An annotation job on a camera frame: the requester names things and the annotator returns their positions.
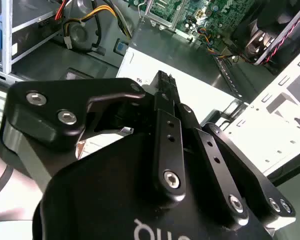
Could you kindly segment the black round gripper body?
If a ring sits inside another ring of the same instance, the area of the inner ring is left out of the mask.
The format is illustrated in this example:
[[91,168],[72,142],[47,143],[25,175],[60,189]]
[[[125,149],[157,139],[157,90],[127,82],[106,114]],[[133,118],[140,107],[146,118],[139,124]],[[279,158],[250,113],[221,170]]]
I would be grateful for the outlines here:
[[186,194],[165,204],[145,187],[145,166],[102,161],[92,153],[61,169],[48,183],[33,216],[35,240],[269,240],[251,213],[239,229],[213,216],[211,185],[182,135]]

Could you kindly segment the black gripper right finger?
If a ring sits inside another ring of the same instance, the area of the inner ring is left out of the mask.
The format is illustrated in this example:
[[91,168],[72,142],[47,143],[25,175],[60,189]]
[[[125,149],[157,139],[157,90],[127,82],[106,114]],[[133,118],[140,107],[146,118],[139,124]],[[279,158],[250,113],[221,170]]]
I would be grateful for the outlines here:
[[193,110],[173,101],[183,135],[203,167],[212,190],[212,215],[228,229],[247,225],[253,214],[265,229],[281,229],[296,220],[292,204],[214,123],[200,126]]

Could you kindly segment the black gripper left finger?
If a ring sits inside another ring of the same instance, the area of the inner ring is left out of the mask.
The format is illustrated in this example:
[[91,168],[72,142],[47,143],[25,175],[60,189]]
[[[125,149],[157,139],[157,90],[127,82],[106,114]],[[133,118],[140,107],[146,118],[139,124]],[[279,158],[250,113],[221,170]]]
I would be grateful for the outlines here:
[[77,144],[130,127],[133,132],[98,150],[101,162],[139,160],[141,178],[164,204],[181,202],[186,180],[175,79],[158,71],[149,89],[130,78],[27,81],[8,91],[2,142],[42,191],[76,161]]

